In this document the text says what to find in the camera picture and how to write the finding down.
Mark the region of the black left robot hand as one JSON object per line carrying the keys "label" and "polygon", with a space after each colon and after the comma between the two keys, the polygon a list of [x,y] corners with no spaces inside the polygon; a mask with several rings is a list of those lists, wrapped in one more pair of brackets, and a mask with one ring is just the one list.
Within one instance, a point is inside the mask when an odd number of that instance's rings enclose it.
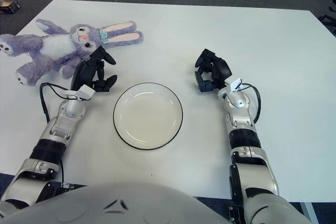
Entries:
{"label": "black left robot hand", "polygon": [[89,59],[81,61],[73,74],[71,90],[78,91],[84,84],[95,92],[109,92],[116,83],[117,75],[104,79],[104,63],[115,65],[116,61],[103,47],[98,47]]}

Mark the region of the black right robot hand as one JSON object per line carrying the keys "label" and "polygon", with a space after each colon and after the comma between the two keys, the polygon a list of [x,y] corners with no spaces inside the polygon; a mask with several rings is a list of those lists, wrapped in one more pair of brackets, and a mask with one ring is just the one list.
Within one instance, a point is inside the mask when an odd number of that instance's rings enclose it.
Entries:
{"label": "black right robot hand", "polygon": [[[225,80],[232,75],[226,61],[217,57],[214,52],[204,49],[195,63],[195,78],[200,92],[210,92],[226,87]],[[210,73],[211,79],[204,80],[203,73]]]}

